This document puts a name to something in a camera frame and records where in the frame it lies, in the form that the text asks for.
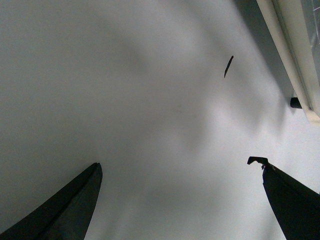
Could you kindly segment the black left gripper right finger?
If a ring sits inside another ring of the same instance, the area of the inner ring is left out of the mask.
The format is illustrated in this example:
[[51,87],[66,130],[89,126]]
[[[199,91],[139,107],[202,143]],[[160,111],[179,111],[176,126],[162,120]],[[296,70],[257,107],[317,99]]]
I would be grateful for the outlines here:
[[277,222],[287,240],[320,238],[320,194],[269,163],[250,156],[247,164],[261,164],[263,187]]

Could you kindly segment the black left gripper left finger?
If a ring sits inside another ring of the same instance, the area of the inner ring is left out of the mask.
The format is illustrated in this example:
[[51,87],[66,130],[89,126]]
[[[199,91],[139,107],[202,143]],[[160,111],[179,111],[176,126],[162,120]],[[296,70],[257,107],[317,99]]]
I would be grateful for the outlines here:
[[103,179],[93,163],[41,206],[0,234],[2,240],[83,240]]

